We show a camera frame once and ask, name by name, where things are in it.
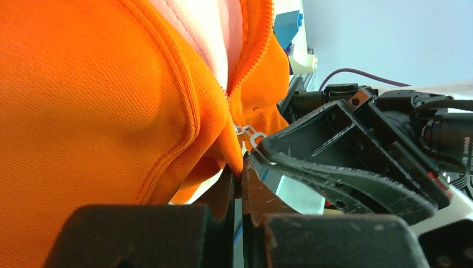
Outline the blue and white box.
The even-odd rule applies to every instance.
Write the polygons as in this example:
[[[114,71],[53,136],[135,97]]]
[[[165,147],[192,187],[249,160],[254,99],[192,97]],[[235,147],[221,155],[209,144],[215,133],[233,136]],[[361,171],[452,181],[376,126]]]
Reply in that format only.
[[[274,34],[288,57],[291,75],[314,73],[317,67],[316,56],[307,48],[303,19],[303,13],[294,10],[277,14],[274,21]]]

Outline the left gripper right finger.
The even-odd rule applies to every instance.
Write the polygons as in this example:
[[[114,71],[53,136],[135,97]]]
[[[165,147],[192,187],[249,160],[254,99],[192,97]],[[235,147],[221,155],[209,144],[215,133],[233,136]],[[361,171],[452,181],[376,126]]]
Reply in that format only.
[[[245,267],[428,267],[406,222],[389,215],[303,215],[243,160]]]

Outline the orange zip-up jacket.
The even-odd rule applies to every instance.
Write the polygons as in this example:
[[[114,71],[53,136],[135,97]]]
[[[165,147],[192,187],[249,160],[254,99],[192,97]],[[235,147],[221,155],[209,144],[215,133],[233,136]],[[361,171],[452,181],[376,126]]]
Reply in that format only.
[[[286,127],[272,1],[2,1],[1,266],[92,204],[188,201]]]

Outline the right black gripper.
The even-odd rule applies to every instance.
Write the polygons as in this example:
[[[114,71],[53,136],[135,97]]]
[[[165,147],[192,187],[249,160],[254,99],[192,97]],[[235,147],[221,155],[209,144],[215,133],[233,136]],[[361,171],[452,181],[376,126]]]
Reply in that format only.
[[[345,214],[392,214],[409,225],[451,203],[446,183],[472,177],[472,101],[349,87],[261,140],[261,164],[308,186]]]

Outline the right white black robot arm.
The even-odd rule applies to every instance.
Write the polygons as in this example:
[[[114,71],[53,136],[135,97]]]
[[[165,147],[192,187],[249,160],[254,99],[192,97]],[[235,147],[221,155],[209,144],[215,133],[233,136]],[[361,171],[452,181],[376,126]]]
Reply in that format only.
[[[358,84],[295,92],[251,157],[325,198],[302,214],[242,176],[245,267],[471,267],[472,101]]]

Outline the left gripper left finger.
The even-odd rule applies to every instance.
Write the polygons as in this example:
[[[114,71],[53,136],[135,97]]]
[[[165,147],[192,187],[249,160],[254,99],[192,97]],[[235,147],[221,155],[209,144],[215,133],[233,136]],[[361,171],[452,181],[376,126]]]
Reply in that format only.
[[[45,267],[232,267],[234,176],[190,205],[87,205],[67,219]]]

